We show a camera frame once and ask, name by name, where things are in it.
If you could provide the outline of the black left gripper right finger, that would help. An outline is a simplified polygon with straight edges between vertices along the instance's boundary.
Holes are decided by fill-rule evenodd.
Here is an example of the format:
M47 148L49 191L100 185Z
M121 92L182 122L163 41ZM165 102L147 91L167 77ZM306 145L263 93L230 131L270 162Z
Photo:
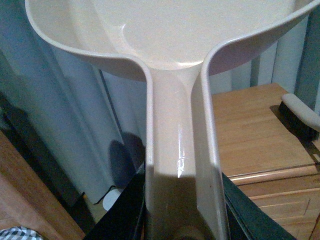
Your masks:
M225 174L222 174L232 240L294 240L295 237L265 214Z

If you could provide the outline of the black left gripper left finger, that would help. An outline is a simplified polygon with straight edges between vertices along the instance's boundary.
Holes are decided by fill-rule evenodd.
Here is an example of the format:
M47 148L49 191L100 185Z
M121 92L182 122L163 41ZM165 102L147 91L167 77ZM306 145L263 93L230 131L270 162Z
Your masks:
M142 163L110 210L84 237L86 240L140 240L143 237L145 168Z

